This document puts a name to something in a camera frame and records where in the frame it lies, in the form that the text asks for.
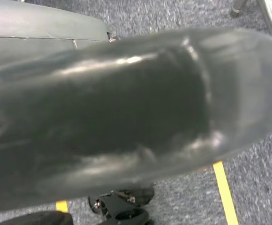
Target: black wheel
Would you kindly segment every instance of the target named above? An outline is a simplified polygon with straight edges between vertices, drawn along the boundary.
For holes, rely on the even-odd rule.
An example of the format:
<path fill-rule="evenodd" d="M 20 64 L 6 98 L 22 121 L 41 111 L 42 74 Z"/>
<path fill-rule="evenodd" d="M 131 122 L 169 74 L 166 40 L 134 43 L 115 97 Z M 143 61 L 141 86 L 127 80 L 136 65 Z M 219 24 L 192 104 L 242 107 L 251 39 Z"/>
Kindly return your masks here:
<path fill-rule="evenodd" d="M 43 211 L 15 217 L 2 222 L 0 225 L 73 225 L 73 221 L 69 213 Z"/>
<path fill-rule="evenodd" d="M 147 205 L 155 195 L 155 190 L 153 189 L 153 187 L 144 187 L 144 188 L 139 188 L 139 189 L 122 190 L 121 192 L 123 192 L 126 195 L 134 197 L 135 202 L 134 204 L 136 206 Z"/>

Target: gray panel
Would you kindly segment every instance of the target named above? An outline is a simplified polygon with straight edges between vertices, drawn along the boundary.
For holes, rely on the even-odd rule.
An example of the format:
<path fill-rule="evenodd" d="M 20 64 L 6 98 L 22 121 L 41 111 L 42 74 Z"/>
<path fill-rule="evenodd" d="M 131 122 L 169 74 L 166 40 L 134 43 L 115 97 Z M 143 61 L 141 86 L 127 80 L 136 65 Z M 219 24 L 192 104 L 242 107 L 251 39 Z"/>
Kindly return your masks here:
<path fill-rule="evenodd" d="M 0 37 L 108 41 L 101 20 L 17 1 L 0 0 Z"/>
<path fill-rule="evenodd" d="M 0 37 L 0 65 L 69 49 L 72 40 Z"/>

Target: gray carpet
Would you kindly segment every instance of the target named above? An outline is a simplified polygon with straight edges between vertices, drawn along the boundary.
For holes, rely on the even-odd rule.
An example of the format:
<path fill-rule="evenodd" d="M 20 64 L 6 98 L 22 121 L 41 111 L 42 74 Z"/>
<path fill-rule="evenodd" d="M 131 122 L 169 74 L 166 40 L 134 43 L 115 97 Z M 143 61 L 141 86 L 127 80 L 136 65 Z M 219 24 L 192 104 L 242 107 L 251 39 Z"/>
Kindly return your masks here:
<path fill-rule="evenodd" d="M 261 11 L 252 1 L 243 16 L 231 19 L 229 0 L 27 0 L 104 20 L 114 35 L 132 37 L 186 27 L 242 27 L 266 32 Z M 239 224 L 272 225 L 272 134 L 224 162 Z M 215 173 L 204 171 L 160 181 L 147 209 L 157 225 L 226 225 Z M 54 204 L 0 213 L 0 221 Z M 85 198 L 68 202 L 76 225 L 94 225 Z"/>

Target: black mechanical part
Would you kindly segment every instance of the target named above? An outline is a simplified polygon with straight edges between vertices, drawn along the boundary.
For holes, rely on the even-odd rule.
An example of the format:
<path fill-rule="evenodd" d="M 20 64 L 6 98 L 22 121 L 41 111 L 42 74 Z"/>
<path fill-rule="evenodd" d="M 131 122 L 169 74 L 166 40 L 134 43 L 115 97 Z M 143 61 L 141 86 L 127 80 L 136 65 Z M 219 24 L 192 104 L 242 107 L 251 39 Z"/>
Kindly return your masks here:
<path fill-rule="evenodd" d="M 88 196 L 88 197 L 88 205 L 90 209 L 95 213 L 100 214 L 101 213 L 102 203 L 100 201 L 99 197 L 97 196 Z"/>
<path fill-rule="evenodd" d="M 73 225 L 73 221 L 69 213 L 42 211 L 6 220 L 0 225 Z"/>
<path fill-rule="evenodd" d="M 128 196 L 128 202 L 139 207 L 149 204 L 155 195 L 153 187 L 121 190 L 120 192 Z"/>
<path fill-rule="evenodd" d="M 94 213 L 102 214 L 105 221 L 99 225 L 147 225 L 152 221 L 144 209 L 127 202 L 118 195 L 104 195 L 94 202 L 99 202 L 100 207 Z"/>

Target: yellow tape line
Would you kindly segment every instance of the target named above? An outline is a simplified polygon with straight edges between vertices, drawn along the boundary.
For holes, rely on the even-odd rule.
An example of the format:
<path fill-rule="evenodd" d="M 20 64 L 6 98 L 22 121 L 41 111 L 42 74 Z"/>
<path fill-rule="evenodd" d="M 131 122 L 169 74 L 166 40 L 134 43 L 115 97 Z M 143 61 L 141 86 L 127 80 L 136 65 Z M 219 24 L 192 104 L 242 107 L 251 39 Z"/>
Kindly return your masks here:
<path fill-rule="evenodd" d="M 61 212 L 68 212 L 67 202 L 65 200 L 56 202 L 56 210 L 61 211 Z"/>
<path fill-rule="evenodd" d="M 222 162 L 213 164 L 227 225 L 238 225 L 236 213 Z"/>

